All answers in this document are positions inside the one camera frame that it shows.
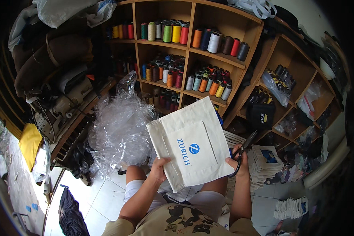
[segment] white shorts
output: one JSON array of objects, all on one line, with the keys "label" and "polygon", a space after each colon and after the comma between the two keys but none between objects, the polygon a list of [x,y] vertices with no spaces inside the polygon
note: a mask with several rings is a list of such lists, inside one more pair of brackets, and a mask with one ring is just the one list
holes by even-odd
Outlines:
[{"label": "white shorts", "polygon": [[[144,180],[137,179],[130,181],[126,185],[126,194],[123,199],[124,203],[126,203],[140,189],[143,182]],[[225,197],[218,192],[203,191],[195,194],[189,202],[192,206],[208,215],[213,221],[217,222],[219,216],[222,214],[222,207],[225,204]],[[168,203],[161,196],[161,194],[157,193],[147,213],[164,204]]]}]

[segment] folded canvas bag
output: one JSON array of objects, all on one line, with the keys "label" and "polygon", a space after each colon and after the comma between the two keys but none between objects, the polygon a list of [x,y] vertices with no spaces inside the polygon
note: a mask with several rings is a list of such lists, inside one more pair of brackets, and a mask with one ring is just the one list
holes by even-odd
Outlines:
[{"label": "folded canvas bag", "polygon": [[164,172],[174,193],[227,176],[230,151],[209,97],[147,124],[158,158],[170,157]]}]

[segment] white bowl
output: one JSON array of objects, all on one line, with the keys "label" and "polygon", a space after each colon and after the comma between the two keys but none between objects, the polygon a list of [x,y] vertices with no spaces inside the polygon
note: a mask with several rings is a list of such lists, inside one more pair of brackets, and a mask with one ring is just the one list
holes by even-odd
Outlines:
[{"label": "white bowl", "polygon": [[332,80],[333,78],[336,77],[334,72],[332,71],[332,69],[329,67],[329,65],[322,58],[320,58],[320,69],[325,74],[325,77],[328,80]]}]

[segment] wooden shelving unit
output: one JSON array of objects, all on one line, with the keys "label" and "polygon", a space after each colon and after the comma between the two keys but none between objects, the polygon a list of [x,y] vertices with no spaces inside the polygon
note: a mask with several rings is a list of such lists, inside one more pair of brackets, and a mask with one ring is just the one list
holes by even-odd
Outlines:
[{"label": "wooden shelving unit", "polygon": [[[241,80],[245,75],[246,69],[250,64],[250,60],[252,59],[255,48],[258,44],[264,25],[260,19],[247,12],[205,0],[126,0],[118,2],[115,12],[117,14],[113,15],[112,19],[102,24],[103,32],[106,33],[104,29],[106,29],[107,26],[113,25],[115,22],[131,20],[134,23],[135,39],[113,39],[107,40],[107,43],[110,45],[114,53],[117,50],[120,50],[119,48],[125,47],[128,44],[133,44],[139,72],[141,72],[142,64],[153,59],[157,51],[167,54],[182,55],[185,57],[182,88],[179,89],[175,86],[169,88],[162,82],[162,80],[153,82],[138,78],[142,92],[152,93],[155,86],[169,88],[176,92],[180,92],[179,109],[183,103],[184,94],[199,99],[209,96],[212,102],[220,107],[218,112],[221,116],[227,110],[228,105],[231,103],[233,96],[240,86]],[[140,26],[142,22],[164,18],[174,18],[190,22],[187,45],[180,43],[164,43],[162,40],[141,40]],[[237,60],[236,57],[230,55],[225,55],[223,53],[213,54],[208,51],[202,51],[198,48],[191,47],[194,30],[200,25],[216,26],[223,33],[223,36],[230,35],[248,43],[250,50],[246,60],[241,62]],[[220,68],[231,72],[233,89],[227,101],[211,96],[208,92],[185,90],[186,75],[190,73],[189,69],[191,69],[196,60],[217,65]]]},{"label": "wooden shelving unit", "polygon": [[246,106],[244,104],[253,89],[256,86],[259,86],[263,90],[268,90],[261,78],[262,73],[268,68],[275,70],[279,64],[288,68],[288,71],[296,80],[296,86],[292,90],[286,108],[275,99],[276,111],[273,119],[273,128],[272,130],[262,132],[256,140],[261,144],[263,138],[269,132],[272,132],[274,141],[280,144],[277,148],[278,151],[290,144],[298,144],[298,138],[309,129],[307,125],[303,125],[297,121],[296,130],[288,136],[284,133],[278,132],[274,127],[277,126],[291,111],[297,109],[297,102],[304,95],[312,82],[321,85],[321,95],[319,99],[312,102],[315,109],[315,121],[313,122],[313,125],[315,126],[316,133],[319,133],[320,129],[316,120],[323,114],[329,105],[331,106],[331,116],[328,119],[329,125],[331,125],[341,113],[338,101],[335,99],[335,93],[320,68],[289,38],[285,35],[277,35],[274,39],[269,39],[264,42],[262,54],[254,69],[250,86],[247,86],[240,93],[236,101],[232,101],[235,103],[234,108],[231,111],[228,111],[224,117],[223,127],[225,129],[231,126],[231,122],[234,119],[246,119]]}]

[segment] yellow fabric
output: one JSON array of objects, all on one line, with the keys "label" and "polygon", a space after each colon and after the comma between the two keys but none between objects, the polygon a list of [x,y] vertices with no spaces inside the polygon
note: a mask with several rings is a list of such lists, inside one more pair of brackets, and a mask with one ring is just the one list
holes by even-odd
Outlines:
[{"label": "yellow fabric", "polygon": [[37,156],[42,139],[42,135],[34,124],[25,124],[18,145],[30,172],[33,169],[35,157]]},{"label": "yellow fabric", "polygon": [[165,204],[149,212],[136,230],[125,219],[109,221],[102,236],[260,236],[249,219],[239,219],[229,230],[212,221],[207,215],[189,205]]}]

